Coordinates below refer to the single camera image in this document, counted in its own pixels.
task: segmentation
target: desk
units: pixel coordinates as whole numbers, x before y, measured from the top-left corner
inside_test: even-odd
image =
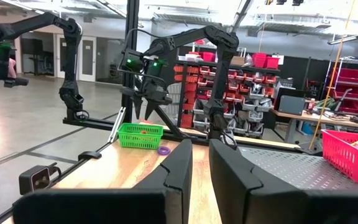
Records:
[[[295,128],[296,128],[296,121],[311,121],[317,123],[319,120],[320,115],[317,114],[307,114],[306,111],[303,111],[302,115],[294,115],[294,114],[287,114],[287,113],[281,113],[276,110],[271,110],[275,115],[281,116],[284,118],[291,118],[290,123],[288,124],[287,132],[285,134],[285,142],[290,143],[294,142],[293,137],[295,134]],[[336,126],[345,126],[345,127],[353,127],[358,128],[358,123],[352,122],[352,121],[335,121],[330,118],[327,118],[326,116],[321,117],[321,124],[332,124]]]
[[[191,129],[186,133],[203,134]],[[236,137],[248,142],[280,145],[293,149],[293,144]],[[161,146],[174,149],[179,142],[161,140]],[[90,159],[54,185],[53,189],[131,188],[151,173],[165,158],[154,150],[122,148],[119,141],[101,151],[102,158]],[[221,223],[209,171],[209,148],[193,144],[193,178],[191,180],[189,223]],[[14,224],[9,217],[3,224]]]

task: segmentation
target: concrete floor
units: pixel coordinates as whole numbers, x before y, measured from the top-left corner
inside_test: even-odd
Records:
[[[4,88],[0,82],[0,214],[20,197],[18,176],[36,165],[57,162],[62,171],[77,155],[102,146],[109,132],[62,123],[65,105],[58,95],[61,79],[31,78],[29,86]],[[80,94],[92,118],[114,121],[121,107],[121,94],[111,85],[79,82]],[[153,113],[151,121],[161,123]],[[285,126],[277,132],[285,135]],[[282,140],[266,129],[264,139]],[[306,141],[296,134],[295,139]]]

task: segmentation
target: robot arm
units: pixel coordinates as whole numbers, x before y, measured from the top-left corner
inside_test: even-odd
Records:
[[[14,40],[26,32],[50,25],[55,25],[63,29],[63,34],[67,43],[66,64],[63,67],[65,71],[65,80],[59,91],[60,98],[65,102],[68,109],[73,111],[82,110],[83,98],[78,93],[75,73],[76,55],[78,44],[82,37],[82,28],[74,19],[68,19],[66,21],[46,12],[42,15],[24,19],[19,22],[0,24],[0,42],[3,40]],[[4,67],[7,65],[8,60],[9,57],[3,58],[3,60],[0,59],[0,65]],[[0,79],[5,80],[5,86],[9,87],[20,85],[20,83],[22,83],[15,83],[16,80],[8,78],[5,73],[0,73]]]
[[[206,26],[201,29],[192,29],[173,36],[158,38],[151,43],[150,48],[144,53],[126,49],[123,58],[123,62],[125,62],[125,64],[122,65],[122,68],[126,71],[131,71],[132,73],[133,71],[139,72],[143,69],[146,75],[160,78],[160,69],[158,70],[160,66],[158,65],[158,61],[152,62],[153,66],[151,66],[150,62],[147,62],[144,57],[152,55],[163,56],[178,47],[203,38],[207,38],[218,47],[217,51],[219,60],[216,65],[215,81],[211,98],[204,108],[204,113],[211,122],[211,131],[209,132],[208,137],[210,139],[220,139],[222,130],[227,127],[227,121],[223,117],[223,94],[226,89],[227,73],[229,71],[231,59],[236,54],[239,45],[239,40],[235,33],[229,34],[214,26]],[[135,108],[140,108],[140,105],[137,105],[137,102],[141,101],[139,98],[142,96],[146,98],[149,104],[152,104],[152,107],[156,107],[158,104],[167,104],[171,101],[166,97],[168,93],[166,90],[157,88],[158,80],[145,77],[142,80],[142,86],[147,86],[148,88],[141,88],[140,92],[128,94],[133,97]],[[124,90],[123,94],[128,92],[130,92],[130,90]],[[149,110],[147,109],[146,119],[152,110],[153,108],[150,108]]]

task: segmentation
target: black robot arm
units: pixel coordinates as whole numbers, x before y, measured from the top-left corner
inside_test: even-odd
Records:
[[[74,19],[68,19],[66,21],[46,12],[39,16],[24,19],[19,22],[0,24],[0,42],[3,40],[14,40],[26,32],[50,25],[55,25],[63,29],[63,34],[67,43],[66,62],[63,66],[65,79],[63,86],[59,91],[60,98],[65,102],[69,110],[82,110],[83,98],[78,93],[75,72],[76,55],[78,51],[78,44],[80,43],[82,37],[82,28],[75,22]],[[15,85],[15,80],[8,78],[5,74],[0,74],[0,79],[3,79],[8,83],[13,83],[11,86]]]
[[[227,33],[214,26],[206,26],[201,29],[192,29],[170,37],[155,39],[143,56],[163,56],[183,45],[196,40],[207,38],[217,46],[218,64],[213,84],[211,98],[204,107],[204,113],[211,122],[211,130],[208,138],[220,139],[223,129],[227,127],[227,121],[223,117],[223,94],[226,89],[227,73],[230,62],[237,52],[239,39],[235,33]]]

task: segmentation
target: shelving unit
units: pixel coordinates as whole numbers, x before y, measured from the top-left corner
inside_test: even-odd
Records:
[[[216,67],[216,63],[213,62],[188,62],[177,60],[175,66],[176,73],[178,71],[182,71],[181,79],[177,77],[178,73],[175,75],[175,80],[179,82],[181,80],[182,88],[186,85],[186,81],[183,79],[187,79],[187,77],[197,77],[197,87],[196,87],[196,97],[194,102],[204,101],[207,102],[208,93],[212,90],[212,84],[214,79],[213,68]],[[196,74],[193,70],[194,68],[198,68],[198,73]],[[279,70],[275,69],[266,69],[266,68],[256,68],[256,67],[242,67],[238,65],[230,65],[229,69],[231,69],[231,73],[228,75],[228,86],[224,95],[224,102],[227,103],[228,111],[225,114],[225,118],[229,122],[228,129],[232,130],[235,134],[248,136],[252,138],[261,138],[263,135],[263,114],[268,112],[269,109],[266,110],[266,106],[260,106],[258,104],[259,100],[264,99],[265,97],[270,97],[272,95],[272,91],[269,89],[273,89],[275,84],[274,76],[279,74]],[[261,96],[258,96],[254,99],[251,99],[253,96],[250,95],[250,89],[246,85],[246,83],[250,83],[250,78],[253,77],[252,80],[255,80],[255,73],[259,72],[263,74],[261,80],[259,80],[258,84],[262,86],[263,89],[268,89],[267,91],[263,91]],[[202,110],[198,110],[193,107],[192,110],[187,110],[187,106],[185,106],[188,99],[185,97],[185,91],[181,92],[181,102],[179,105],[179,114],[178,120],[183,120],[181,118],[183,115],[187,117],[187,114],[193,115],[193,128],[198,129],[206,129],[209,126],[209,121],[204,117]],[[242,104],[245,99],[249,99],[252,101],[256,101],[256,106],[254,110],[243,110]],[[236,122],[234,117],[238,118],[239,113],[248,113],[250,118],[244,121],[242,126]],[[183,123],[178,121],[178,126],[183,127]]]
[[[339,68],[338,68],[337,72],[334,73],[334,85],[331,88],[331,97],[334,97],[336,100],[341,99],[341,95],[339,95],[339,96],[336,95],[338,87],[341,88],[342,90],[345,88],[353,88],[353,90],[358,91],[358,70],[349,70],[349,69],[342,67],[344,63],[358,64],[358,60],[352,59],[349,57],[343,57],[343,58],[340,58],[340,60],[341,61],[339,64]],[[326,75],[326,81],[325,81],[324,88],[327,88],[327,85],[331,79],[331,76],[330,76],[330,74],[332,74],[331,65],[332,65],[332,63],[330,62],[328,71],[327,71],[327,75]],[[348,74],[345,73],[345,76],[344,76],[343,75],[344,72],[354,72],[355,75],[349,76]],[[339,110],[344,111],[349,114],[350,113],[358,114],[358,97],[345,96],[344,104],[342,104],[342,106],[339,108]]]

